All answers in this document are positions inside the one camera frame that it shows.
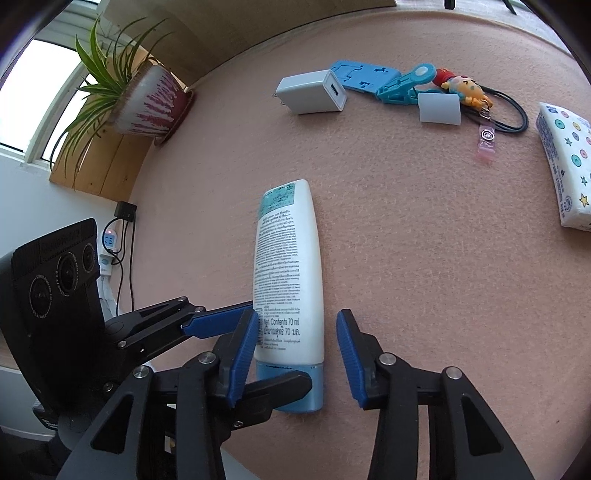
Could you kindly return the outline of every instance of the wooden board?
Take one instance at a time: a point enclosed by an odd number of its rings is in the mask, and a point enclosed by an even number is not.
[[[105,179],[123,140],[123,135],[113,131],[111,127],[102,128],[100,137],[90,142],[88,152],[80,166],[74,188],[81,192],[100,195]]]
[[[18,365],[10,353],[4,335],[0,333],[0,367],[13,368],[18,370]]]
[[[135,36],[160,20],[145,48],[173,32],[154,55],[186,85],[233,56],[275,35],[310,22],[357,10],[393,7],[395,0],[110,0],[105,18]]]
[[[124,135],[100,190],[101,197],[115,202],[129,200],[135,179],[150,146],[152,146],[152,138]]]
[[[78,146],[67,159],[65,158],[64,151],[60,151],[56,163],[53,165],[51,175],[49,176],[49,181],[58,183],[64,187],[74,188],[76,161],[79,158],[80,152],[86,145],[89,137],[89,134],[82,137]]]

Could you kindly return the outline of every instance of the cartoon figure keychain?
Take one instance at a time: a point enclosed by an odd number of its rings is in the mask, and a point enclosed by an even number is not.
[[[522,133],[529,127],[527,113],[513,98],[503,92],[477,84],[466,75],[456,75],[447,69],[437,69],[433,83],[449,93],[455,93],[460,97],[462,110],[470,118],[480,125],[478,132],[477,158],[490,163],[495,155],[496,131],[506,134]],[[489,96],[499,97],[507,101],[521,115],[522,124],[513,127],[491,118],[493,102]]]

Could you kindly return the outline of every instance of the white lotion bottle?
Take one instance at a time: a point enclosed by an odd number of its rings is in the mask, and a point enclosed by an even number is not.
[[[259,316],[257,379],[305,372],[312,378],[312,390],[278,410],[319,410],[324,402],[322,265],[314,204],[305,180],[286,183],[262,197],[252,289]]]

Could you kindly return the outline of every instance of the blue plastic clip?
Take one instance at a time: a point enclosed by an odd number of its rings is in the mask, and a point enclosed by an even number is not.
[[[396,105],[418,104],[417,85],[429,83],[435,78],[437,69],[431,63],[421,63],[411,72],[391,80],[381,86],[376,96],[383,103],[395,103]],[[440,90],[423,90],[429,93],[441,93]]]
[[[377,95],[381,86],[402,75],[391,67],[350,60],[338,60],[330,66],[330,69],[343,87],[374,95]]]

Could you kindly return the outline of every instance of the camera lens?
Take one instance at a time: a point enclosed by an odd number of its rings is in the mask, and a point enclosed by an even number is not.
[[[49,282],[45,277],[39,275],[29,290],[29,302],[31,303],[31,309],[33,313],[43,318],[49,313],[49,307],[51,306],[51,288]]]
[[[87,273],[90,273],[95,266],[95,249],[91,244],[87,244],[82,252],[82,266]]]
[[[69,295],[76,289],[78,282],[78,264],[70,252],[60,258],[57,263],[57,285],[64,295]]]

